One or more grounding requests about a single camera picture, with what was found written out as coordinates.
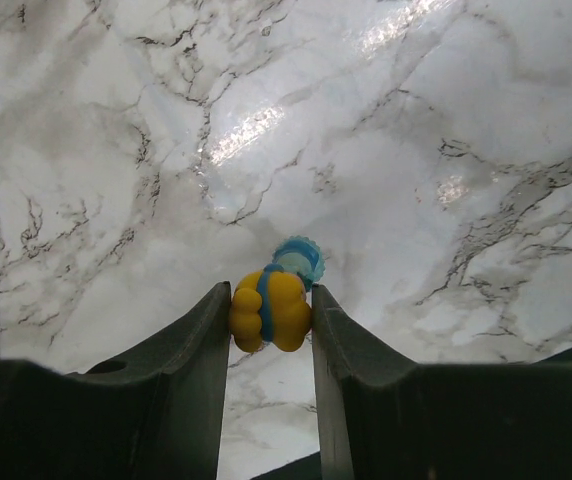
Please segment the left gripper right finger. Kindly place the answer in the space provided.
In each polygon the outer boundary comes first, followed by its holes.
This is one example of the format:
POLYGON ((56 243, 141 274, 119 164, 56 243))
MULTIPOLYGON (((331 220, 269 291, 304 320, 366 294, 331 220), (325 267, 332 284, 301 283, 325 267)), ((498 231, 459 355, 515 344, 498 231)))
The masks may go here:
POLYGON ((534 364, 419 364, 313 290, 325 479, 572 479, 572 349, 534 364))

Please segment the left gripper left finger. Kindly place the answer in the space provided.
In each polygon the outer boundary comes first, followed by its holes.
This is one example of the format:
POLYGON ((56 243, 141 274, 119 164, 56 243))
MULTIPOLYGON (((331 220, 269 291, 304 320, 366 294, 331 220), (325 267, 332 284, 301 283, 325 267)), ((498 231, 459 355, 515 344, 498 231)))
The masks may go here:
POLYGON ((213 479, 231 292, 83 374, 0 360, 0 479, 213 479))

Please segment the small yellow minion toy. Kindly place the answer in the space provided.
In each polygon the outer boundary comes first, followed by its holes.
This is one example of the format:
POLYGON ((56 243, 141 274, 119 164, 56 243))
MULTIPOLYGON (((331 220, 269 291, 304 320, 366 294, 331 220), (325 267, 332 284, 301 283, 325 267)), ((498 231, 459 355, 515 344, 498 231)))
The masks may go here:
POLYGON ((254 353, 272 343, 283 352, 298 350, 312 326, 307 295, 324 272, 315 241, 303 236, 283 241, 263 269, 235 288, 228 326, 237 347, 254 353))

